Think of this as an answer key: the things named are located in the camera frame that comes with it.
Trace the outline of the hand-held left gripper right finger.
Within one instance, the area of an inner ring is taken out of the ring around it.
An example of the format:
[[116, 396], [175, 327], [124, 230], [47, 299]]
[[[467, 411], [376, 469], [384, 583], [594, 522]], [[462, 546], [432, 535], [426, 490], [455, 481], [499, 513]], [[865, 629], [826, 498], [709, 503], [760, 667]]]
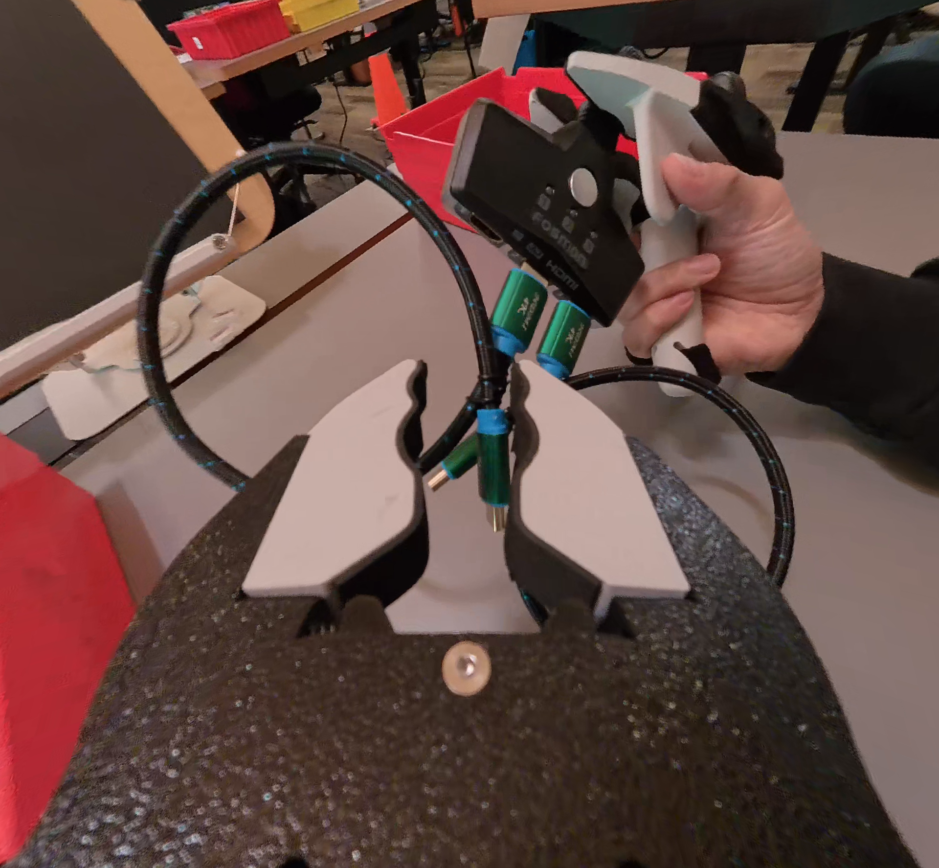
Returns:
[[687, 599], [691, 585], [626, 435], [530, 360], [510, 382], [514, 468], [504, 555], [545, 616], [567, 602], [602, 625], [619, 599]]

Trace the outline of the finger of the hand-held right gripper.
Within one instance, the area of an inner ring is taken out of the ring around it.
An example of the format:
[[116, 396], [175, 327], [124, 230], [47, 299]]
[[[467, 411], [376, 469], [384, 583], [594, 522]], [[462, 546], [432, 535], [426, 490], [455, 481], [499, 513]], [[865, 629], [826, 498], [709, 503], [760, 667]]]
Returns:
[[593, 105], [623, 126], [634, 125], [634, 106], [649, 91], [688, 109], [696, 107], [700, 97], [701, 82], [684, 72], [613, 54], [572, 52], [566, 75]]
[[530, 122], [549, 142], [575, 142], [581, 136], [579, 107], [567, 95], [536, 87], [528, 103]]

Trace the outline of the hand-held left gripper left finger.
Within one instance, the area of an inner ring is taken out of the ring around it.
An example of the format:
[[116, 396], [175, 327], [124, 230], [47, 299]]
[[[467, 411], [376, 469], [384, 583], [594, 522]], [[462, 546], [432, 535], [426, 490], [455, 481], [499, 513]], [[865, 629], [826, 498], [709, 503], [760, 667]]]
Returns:
[[423, 361], [402, 361], [313, 426], [242, 581], [245, 595], [392, 604], [420, 580], [429, 560], [417, 467], [426, 379]]

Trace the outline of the black switch box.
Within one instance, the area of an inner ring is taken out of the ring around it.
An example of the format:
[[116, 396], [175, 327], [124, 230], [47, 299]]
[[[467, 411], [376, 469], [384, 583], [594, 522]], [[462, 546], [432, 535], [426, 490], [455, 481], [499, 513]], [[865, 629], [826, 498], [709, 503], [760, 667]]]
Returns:
[[478, 99], [457, 132], [441, 193], [449, 210], [603, 327], [644, 271], [632, 231], [648, 211], [638, 161], [617, 149], [622, 136], [617, 118], [590, 100], [550, 134]]

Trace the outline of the black braided cable green plugs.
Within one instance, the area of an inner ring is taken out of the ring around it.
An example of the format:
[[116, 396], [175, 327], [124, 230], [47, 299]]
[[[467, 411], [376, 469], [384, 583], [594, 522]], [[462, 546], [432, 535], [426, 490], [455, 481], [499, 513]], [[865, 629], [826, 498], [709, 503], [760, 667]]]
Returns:
[[455, 452], [458, 442], [465, 439], [470, 427], [475, 425], [480, 498], [493, 508], [507, 505], [510, 484], [507, 435], [514, 420], [512, 413], [502, 406], [502, 398], [508, 387], [510, 362], [496, 347], [495, 327], [483, 306], [476, 277], [452, 233], [431, 206], [401, 177], [349, 150], [317, 142], [261, 146], [210, 174], [175, 210], [150, 249], [137, 300], [136, 341], [148, 405], [156, 410], [174, 443], [202, 471], [235, 493], [246, 489], [250, 478], [213, 452], [194, 433], [180, 411], [160, 355], [158, 313], [172, 260], [197, 220], [229, 190], [237, 189], [248, 178], [264, 175], [276, 167], [296, 168], [302, 175], [320, 167], [329, 173], [342, 172], [362, 178], [401, 204], [434, 242], [464, 302], [478, 376], [472, 393], [450, 426], [417, 459], [417, 468], [421, 475], [428, 474], [447, 455]]
[[622, 382], [656, 382], [676, 387], [680, 393], [696, 394], [728, 416], [753, 447], [767, 477], [774, 507], [774, 535], [766, 572], [782, 587], [791, 566], [795, 538], [791, 485], [764, 429], [736, 398], [720, 387], [720, 375], [709, 347], [690, 345], [690, 334], [678, 334], [677, 338], [668, 334], [667, 344], [689, 363], [689, 371], [648, 362], [573, 374], [589, 326], [590, 317], [583, 310], [568, 299], [559, 300], [537, 349], [538, 365], [551, 374], [559, 374], [562, 381], [577, 391]]

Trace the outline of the person's right forearm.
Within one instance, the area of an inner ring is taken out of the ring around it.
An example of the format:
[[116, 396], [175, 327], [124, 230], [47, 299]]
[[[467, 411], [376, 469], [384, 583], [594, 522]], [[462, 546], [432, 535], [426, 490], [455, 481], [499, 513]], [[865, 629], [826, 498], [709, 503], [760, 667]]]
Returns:
[[938, 259], [909, 277], [829, 253], [821, 310], [763, 387], [828, 408], [933, 467], [938, 460]]

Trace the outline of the person's right hand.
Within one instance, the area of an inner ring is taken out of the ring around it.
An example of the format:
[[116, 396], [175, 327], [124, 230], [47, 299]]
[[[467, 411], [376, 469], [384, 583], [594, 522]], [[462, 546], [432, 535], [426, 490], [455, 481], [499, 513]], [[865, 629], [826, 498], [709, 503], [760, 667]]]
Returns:
[[657, 268], [620, 313], [631, 358], [656, 341], [699, 293], [703, 342], [724, 376], [777, 372], [823, 305], [823, 252], [781, 185], [721, 162], [672, 154], [661, 165], [674, 199], [701, 217], [698, 253]]

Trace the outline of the red plastic bin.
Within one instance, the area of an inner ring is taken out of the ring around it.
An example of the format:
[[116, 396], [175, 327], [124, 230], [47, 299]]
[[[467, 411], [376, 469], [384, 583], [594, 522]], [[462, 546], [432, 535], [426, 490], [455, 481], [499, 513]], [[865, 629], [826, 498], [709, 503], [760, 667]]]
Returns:
[[[536, 87], [567, 95], [579, 109], [589, 100], [567, 77], [564, 69], [521, 69], [514, 76], [497, 69], [404, 114], [393, 122], [391, 128], [385, 129], [386, 141], [403, 180], [441, 219], [482, 235], [449, 210], [441, 198], [456, 135], [467, 111], [478, 99], [493, 100], [530, 121], [528, 100]], [[640, 171], [635, 125], [623, 126], [623, 130], [624, 136], [619, 139], [617, 149], [632, 155], [638, 161]]]
[[134, 611], [93, 496], [2, 436], [2, 862], [61, 781]]

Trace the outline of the dark upholstered chair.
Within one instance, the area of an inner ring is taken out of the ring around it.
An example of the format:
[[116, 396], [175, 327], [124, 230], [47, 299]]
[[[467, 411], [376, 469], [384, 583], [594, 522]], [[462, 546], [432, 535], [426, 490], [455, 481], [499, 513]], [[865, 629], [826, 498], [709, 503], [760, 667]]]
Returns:
[[846, 93], [845, 134], [938, 138], [938, 35], [899, 44], [867, 63]]

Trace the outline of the orange traffic cone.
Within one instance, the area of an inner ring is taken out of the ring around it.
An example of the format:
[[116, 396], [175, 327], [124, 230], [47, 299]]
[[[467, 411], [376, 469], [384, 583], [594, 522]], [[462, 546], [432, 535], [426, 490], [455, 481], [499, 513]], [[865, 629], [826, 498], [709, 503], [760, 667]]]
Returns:
[[397, 82], [389, 52], [368, 57], [376, 109], [375, 123], [382, 129], [409, 111], [407, 100]]

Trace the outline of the long wooden-top table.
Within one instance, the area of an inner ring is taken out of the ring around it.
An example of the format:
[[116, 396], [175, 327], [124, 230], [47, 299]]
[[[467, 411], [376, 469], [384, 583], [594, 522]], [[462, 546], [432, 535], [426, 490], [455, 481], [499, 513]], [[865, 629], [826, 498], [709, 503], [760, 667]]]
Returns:
[[[315, 50], [313, 71], [320, 77], [330, 77], [336, 71], [351, 67], [393, 45], [402, 42], [414, 46], [422, 32], [433, 30], [437, 24], [438, 0], [371, 0], [359, 10], [331, 23], [302, 31], [249, 52], [241, 57], [223, 60], [194, 61], [181, 64], [207, 99], [222, 95], [225, 83], [249, 72], [264, 69], [278, 61], [308, 50]], [[364, 28], [367, 24], [388, 24], [377, 29], [370, 37], [363, 37], [350, 45], [327, 50], [325, 46], [346, 34]]]

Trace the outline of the yellow plastic basket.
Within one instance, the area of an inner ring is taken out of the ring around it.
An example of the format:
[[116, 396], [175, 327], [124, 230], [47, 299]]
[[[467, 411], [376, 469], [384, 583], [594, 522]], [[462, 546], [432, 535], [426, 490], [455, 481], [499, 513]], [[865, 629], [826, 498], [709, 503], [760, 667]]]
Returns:
[[307, 32], [354, 15], [359, 0], [278, 0], [293, 34]]

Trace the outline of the black office chair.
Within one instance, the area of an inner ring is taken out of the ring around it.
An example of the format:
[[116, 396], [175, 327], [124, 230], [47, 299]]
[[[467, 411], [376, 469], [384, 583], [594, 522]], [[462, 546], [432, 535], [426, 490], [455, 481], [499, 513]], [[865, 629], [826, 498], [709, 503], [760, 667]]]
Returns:
[[[269, 143], [285, 143], [293, 134], [310, 132], [310, 122], [322, 103], [317, 89], [300, 87], [282, 98], [272, 98], [255, 72], [225, 83], [223, 93], [211, 100], [229, 131], [246, 150]], [[316, 210], [304, 176], [296, 167], [280, 166], [268, 171], [275, 220], [272, 233], [284, 231]]]

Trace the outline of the red plastic basket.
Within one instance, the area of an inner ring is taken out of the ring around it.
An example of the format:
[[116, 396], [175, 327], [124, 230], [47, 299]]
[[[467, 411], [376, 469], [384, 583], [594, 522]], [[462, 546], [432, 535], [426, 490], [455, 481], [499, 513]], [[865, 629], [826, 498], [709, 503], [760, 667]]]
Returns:
[[169, 23], [167, 30], [193, 61], [240, 58], [291, 36], [280, 0], [219, 6]]

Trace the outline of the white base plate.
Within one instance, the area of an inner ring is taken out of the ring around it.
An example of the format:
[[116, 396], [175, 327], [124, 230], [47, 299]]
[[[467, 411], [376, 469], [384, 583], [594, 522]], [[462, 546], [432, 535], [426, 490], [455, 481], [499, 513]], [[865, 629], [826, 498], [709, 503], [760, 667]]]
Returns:
[[[221, 351], [261, 319], [265, 302], [214, 275], [167, 298], [160, 306], [159, 345], [166, 379]], [[78, 361], [51, 371], [41, 383], [46, 402], [67, 439], [99, 434], [147, 402], [134, 322], [85, 348]]]

